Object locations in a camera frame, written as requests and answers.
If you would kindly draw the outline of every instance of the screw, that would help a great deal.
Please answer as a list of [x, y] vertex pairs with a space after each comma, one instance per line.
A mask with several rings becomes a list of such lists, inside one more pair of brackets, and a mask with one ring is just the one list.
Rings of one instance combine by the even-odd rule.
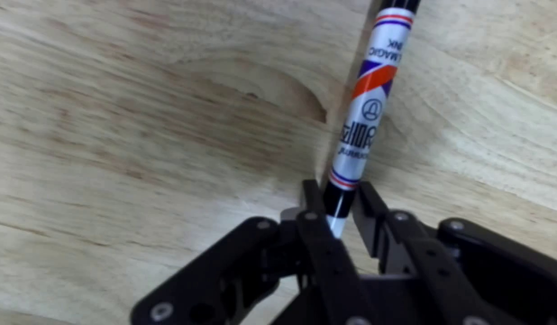
[[306, 213], [306, 220], [315, 220], [317, 219], [317, 215], [315, 213]]
[[353, 316], [346, 321], [346, 325], [371, 325], [365, 318]]
[[450, 228], [452, 228], [454, 231], [461, 231], [465, 226], [463, 226], [463, 222], [459, 222], [459, 220], [452, 220], [452, 222], [450, 222]]
[[488, 321], [477, 316], [466, 316], [461, 325], [488, 325]]
[[396, 213], [394, 219], [400, 220], [400, 222], [405, 222], [405, 220], [409, 220], [409, 215], [407, 213]]
[[257, 229], [268, 229], [272, 224], [268, 220], [257, 222]]
[[167, 303], [167, 302], [156, 303], [156, 305], [151, 309], [151, 320], [153, 320], [155, 323], [160, 323], [160, 321], [171, 318], [171, 314], [173, 314], [173, 305]]

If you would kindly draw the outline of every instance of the marker label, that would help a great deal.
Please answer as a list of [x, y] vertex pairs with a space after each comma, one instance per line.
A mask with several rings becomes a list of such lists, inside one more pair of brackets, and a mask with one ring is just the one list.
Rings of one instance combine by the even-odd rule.
[[411, 11], [391, 7], [375, 20], [329, 172], [329, 181], [340, 190], [355, 190], [364, 173], [412, 18]]

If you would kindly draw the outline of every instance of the light wood table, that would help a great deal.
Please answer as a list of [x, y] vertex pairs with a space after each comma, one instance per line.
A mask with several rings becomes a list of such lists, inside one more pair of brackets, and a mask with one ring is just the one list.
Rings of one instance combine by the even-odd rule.
[[[128, 323], [243, 219], [293, 206], [329, 163], [369, 6], [0, 0], [0, 325]], [[367, 179], [430, 226], [557, 258], [557, 0], [421, 4]]]

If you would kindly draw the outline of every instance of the marker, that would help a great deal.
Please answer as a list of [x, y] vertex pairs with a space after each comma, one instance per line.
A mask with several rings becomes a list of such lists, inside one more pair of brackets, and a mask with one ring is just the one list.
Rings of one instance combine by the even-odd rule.
[[324, 190], [326, 219], [337, 238], [344, 231], [418, 6], [420, 0], [384, 0], [375, 18]]

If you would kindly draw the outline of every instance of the wooden surface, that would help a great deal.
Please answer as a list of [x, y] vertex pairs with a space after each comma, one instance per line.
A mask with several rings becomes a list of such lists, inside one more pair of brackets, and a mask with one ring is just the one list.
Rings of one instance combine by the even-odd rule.
[[[293, 206], [329, 161], [367, 7], [0, 0], [0, 323], [126, 323], [245, 217]], [[367, 179], [427, 224], [557, 258], [557, 0], [421, 4]]]

